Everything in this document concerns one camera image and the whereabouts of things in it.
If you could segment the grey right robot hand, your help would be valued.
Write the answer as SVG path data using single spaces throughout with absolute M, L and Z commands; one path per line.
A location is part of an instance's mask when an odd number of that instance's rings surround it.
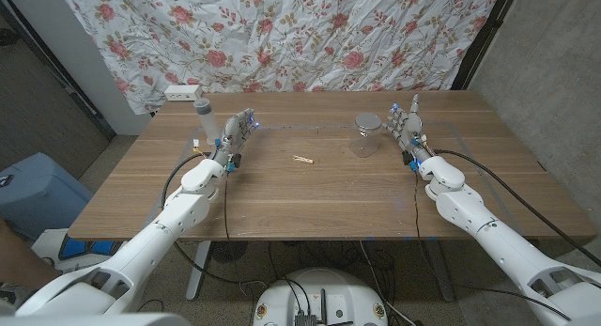
M 393 136 L 401 148 L 403 164 L 412 170 L 417 170 L 421 163 L 433 156 L 426 146 L 423 122 L 419 116 L 419 100 L 420 96 L 415 94 L 408 111 L 395 103 L 388 121 L 383 124 L 384 130 Z

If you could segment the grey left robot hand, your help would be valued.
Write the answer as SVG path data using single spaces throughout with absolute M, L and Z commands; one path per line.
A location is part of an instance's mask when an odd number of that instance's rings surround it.
M 211 159 L 221 166 L 232 163 L 234 157 L 242 152 L 246 140 L 257 127 L 253 108 L 247 108 L 230 117 L 223 126 L 220 143 Z

